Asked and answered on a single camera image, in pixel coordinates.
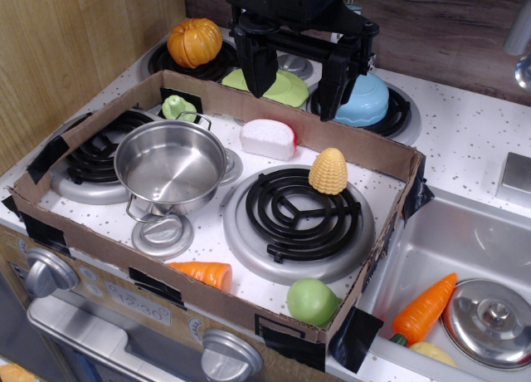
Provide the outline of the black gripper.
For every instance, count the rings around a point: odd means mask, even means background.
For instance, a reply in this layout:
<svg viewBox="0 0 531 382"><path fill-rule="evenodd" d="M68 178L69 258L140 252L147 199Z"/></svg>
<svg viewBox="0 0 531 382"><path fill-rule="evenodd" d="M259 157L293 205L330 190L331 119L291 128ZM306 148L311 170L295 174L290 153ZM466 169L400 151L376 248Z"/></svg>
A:
<svg viewBox="0 0 531 382"><path fill-rule="evenodd" d="M278 51L323 65L319 82L322 121L333 120L358 73L373 66L379 26L343 0L227 0L231 35L246 86L256 98L275 83Z"/></svg>

